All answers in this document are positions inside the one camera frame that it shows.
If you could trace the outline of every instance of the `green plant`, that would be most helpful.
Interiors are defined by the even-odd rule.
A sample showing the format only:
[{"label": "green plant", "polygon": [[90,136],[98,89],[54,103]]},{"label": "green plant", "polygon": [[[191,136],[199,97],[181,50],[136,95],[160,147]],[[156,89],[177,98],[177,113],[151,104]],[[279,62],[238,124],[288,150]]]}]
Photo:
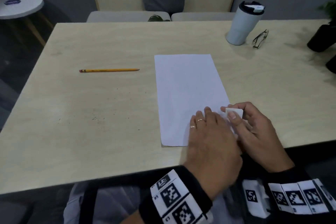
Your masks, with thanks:
[{"label": "green plant", "polygon": [[170,20],[163,20],[161,16],[153,15],[149,18],[148,21],[151,22],[151,21],[170,21]]},{"label": "green plant", "polygon": [[319,6],[318,9],[323,10],[331,20],[336,20],[336,0],[329,1]]}]

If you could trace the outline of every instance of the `black pot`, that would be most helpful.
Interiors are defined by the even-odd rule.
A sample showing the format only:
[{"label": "black pot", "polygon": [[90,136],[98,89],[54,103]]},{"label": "black pot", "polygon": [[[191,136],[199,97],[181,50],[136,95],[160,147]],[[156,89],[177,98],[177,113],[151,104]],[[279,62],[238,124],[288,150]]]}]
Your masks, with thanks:
[{"label": "black pot", "polygon": [[307,46],[314,52],[323,52],[336,43],[336,20],[322,25],[310,39]]},{"label": "black pot", "polygon": [[327,69],[329,69],[330,72],[336,74],[336,55],[331,60],[329,60],[325,66]]}]

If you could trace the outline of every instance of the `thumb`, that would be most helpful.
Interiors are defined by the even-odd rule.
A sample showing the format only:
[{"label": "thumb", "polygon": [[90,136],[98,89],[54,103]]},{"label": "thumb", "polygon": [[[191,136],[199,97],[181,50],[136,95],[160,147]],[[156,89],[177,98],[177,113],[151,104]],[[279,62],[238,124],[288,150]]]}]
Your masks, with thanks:
[{"label": "thumb", "polygon": [[256,137],[246,128],[242,118],[236,112],[233,111],[228,112],[227,117],[231,122],[231,124],[233,125],[233,127],[236,129],[243,146],[248,147],[249,145],[251,145],[251,143],[253,142],[253,140],[256,139]]}]

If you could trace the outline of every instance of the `yellow pencil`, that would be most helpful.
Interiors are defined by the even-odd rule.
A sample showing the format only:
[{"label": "yellow pencil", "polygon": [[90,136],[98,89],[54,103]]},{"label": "yellow pencil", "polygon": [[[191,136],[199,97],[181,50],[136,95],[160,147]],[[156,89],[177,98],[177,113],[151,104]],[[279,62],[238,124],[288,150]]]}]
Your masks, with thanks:
[{"label": "yellow pencil", "polygon": [[137,68],[121,68],[121,69],[81,69],[80,73],[93,73],[93,72],[127,72],[127,71],[138,71]]}]

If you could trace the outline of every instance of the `eyeglasses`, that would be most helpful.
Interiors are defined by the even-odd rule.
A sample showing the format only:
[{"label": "eyeglasses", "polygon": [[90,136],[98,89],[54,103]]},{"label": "eyeglasses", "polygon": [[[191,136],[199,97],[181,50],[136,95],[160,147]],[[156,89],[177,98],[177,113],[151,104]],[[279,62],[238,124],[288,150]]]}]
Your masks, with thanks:
[{"label": "eyeglasses", "polygon": [[252,47],[255,49],[259,49],[267,36],[268,36],[268,29],[260,33],[256,38],[254,38],[254,40],[252,41]]}]

